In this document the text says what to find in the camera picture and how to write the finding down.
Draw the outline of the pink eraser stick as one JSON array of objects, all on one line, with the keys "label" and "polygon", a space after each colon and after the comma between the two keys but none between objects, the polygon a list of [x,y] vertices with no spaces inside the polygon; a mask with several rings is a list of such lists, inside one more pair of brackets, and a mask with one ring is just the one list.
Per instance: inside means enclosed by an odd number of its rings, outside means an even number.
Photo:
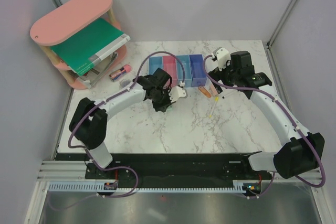
[{"label": "pink eraser stick", "polygon": [[217,92],[215,86],[212,83],[209,85],[209,89],[210,89],[210,92],[211,92],[213,97],[218,96],[218,92]]}]

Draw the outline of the purple blue drawer bin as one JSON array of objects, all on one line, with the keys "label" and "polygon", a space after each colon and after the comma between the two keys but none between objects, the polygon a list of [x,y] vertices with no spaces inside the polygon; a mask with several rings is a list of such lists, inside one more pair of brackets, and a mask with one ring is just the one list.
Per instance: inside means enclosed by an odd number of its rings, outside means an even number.
[{"label": "purple blue drawer bin", "polygon": [[190,66],[192,72],[192,87],[199,87],[206,85],[207,77],[203,69],[202,55],[189,55]]}]

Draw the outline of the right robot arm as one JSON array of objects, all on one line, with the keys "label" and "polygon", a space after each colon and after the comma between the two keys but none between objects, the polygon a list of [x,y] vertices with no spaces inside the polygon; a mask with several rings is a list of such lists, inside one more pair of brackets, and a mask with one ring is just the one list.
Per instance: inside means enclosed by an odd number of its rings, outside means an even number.
[{"label": "right robot arm", "polygon": [[267,170],[288,179],[300,178],[300,174],[318,168],[321,172],[320,184],[323,185],[323,136],[311,133],[294,117],[268,76],[255,72],[251,54],[248,51],[229,53],[227,49],[219,47],[208,58],[217,62],[217,67],[206,76],[218,92],[222,92],[223,88],[242,92],[263,113],[281,142],[281,149],[277,152],[249,155],[248,161],[240,166],[241,174],[251,179],[259,171]]}]

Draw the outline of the clear paper clip tub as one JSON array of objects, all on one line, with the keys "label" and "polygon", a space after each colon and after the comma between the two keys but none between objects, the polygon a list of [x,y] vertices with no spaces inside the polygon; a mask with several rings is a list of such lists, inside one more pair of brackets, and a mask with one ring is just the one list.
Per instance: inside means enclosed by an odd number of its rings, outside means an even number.
[{"label": "clear paper clip tub", "polygon": [[131,80],[129,79],[123,79],[120,81],[120,88],[124,88],[126,87],[127,85],[129,85],[129,83],[131,82]]}]

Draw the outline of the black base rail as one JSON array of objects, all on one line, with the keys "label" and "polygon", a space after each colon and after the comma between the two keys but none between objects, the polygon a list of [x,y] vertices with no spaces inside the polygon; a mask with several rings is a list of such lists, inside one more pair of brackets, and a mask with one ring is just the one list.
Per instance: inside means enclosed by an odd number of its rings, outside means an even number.
[{"label": "black base rail", "polygon": [[86,179],[116,179],[127,187],[206,187],[230,186],[235,180],[271,179],[266,171],[256,172],[248,165],[247,153],[219,154],[131,154],[114,153],[108,168],[100,171],[86,154],[57,154],[57,161],[86,161]]}]

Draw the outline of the pink capped clear tube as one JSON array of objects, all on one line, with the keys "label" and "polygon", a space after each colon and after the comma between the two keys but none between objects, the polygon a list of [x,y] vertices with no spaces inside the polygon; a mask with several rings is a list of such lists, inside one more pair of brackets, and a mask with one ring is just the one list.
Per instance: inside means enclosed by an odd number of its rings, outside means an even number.
[{"label": "pink capped clear tube", "polygon": [[123,67],[117,69],[116,71],[109,74],[109,78],[111,81],[116,82],[125,74],[132,71],[132,67],[129,64],[124,65]]}]

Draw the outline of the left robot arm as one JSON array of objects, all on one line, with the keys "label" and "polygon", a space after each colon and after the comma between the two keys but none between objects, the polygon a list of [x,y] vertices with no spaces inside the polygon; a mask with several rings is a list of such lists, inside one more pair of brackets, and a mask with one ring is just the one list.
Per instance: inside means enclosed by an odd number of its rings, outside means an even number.
[{"label": "left robot arm", "polygon": [[139,76],[110,98],[93,101],[88,98],[80,100],[70,121],[71,136],[82,144],[88,155],[95,161],[97,173],[103,178],[111,178],[115,173],[112,155],[109,153],[104,139],[107,133],[107,122],[124,109],[151,100],[156,112],[165,112],[172,104],[172,77],[158,68],[152,75]]}]

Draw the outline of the pink oval shelf rack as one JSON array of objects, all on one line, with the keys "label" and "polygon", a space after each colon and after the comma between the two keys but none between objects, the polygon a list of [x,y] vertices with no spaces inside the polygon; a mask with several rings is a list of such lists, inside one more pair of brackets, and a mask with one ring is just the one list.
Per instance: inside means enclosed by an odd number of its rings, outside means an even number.
[{"label": "pink oval shelf rack", "polygon": [[[88,88],[76,80],[79,75],[73,72],[50,47],[64,42],[98,18],[105,19],[112,26],[121,30],[120,24],[115,18],[112,5],[113,0],[69,0],[40,18],[30,29],[32,40],[74,89],[83,90]],[[109,71],[126,57],[126,43],[115,51],[118,53],[118,57]]]}]

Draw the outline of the green binder book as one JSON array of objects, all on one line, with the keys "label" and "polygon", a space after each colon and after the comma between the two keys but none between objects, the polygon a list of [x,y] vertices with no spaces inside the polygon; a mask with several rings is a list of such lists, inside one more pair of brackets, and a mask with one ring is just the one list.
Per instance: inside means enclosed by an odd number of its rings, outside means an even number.
[{"label": "green binder book", "polygon": [[77,75],[82,76],[118,50],[130,36],[98,18],[64,42],[51,46]]}]

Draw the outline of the yellow tipped white pen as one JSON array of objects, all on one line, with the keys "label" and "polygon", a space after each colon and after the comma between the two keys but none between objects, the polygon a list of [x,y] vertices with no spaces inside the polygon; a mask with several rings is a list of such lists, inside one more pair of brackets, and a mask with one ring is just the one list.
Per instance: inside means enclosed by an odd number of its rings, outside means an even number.
[{"label": "yellow tipped white pen", "polygon": [[208,115],[209,118],[212,117],[212,115],[213,115],[213,113],[214,113],[214,110],[215,110],[215,107],[216,107],[216,105],[217,105],[218,100],[219,100],[219,97],[218,97],[218,96],[215,96],[215,97],[214,97],[214,103],[213,103],[213,106],[212,106],[211,111],[210,111],[210,113],[209,113],[209,115]]}]

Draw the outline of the light blue drawer bin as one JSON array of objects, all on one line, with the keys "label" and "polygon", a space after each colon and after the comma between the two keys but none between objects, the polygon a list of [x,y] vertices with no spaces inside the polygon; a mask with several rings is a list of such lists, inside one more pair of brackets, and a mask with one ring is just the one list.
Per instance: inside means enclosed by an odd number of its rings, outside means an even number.
[{"label": "light blue drawer bin", "polygon": [[159,72],[158,74],[155,74],[155,72],[157,71],[157,69],[163,68],[163,61],[162,61],[162,57],[161,56],[154,56],[149,58],[149,75],[156,77],[157,79],[160,80],[161,76]]}]

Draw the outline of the pink drawer bin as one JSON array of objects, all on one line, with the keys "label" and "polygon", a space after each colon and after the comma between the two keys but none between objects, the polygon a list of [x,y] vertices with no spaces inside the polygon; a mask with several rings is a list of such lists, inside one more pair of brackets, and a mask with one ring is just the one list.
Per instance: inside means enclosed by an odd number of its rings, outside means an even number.
[{"label": "pink drawer bin", "polygon": [[176,59],[172,56],[166,55],[162,57],[162,61],[163,70],[172,77],[171,87],[176,86],[178,81]]}]

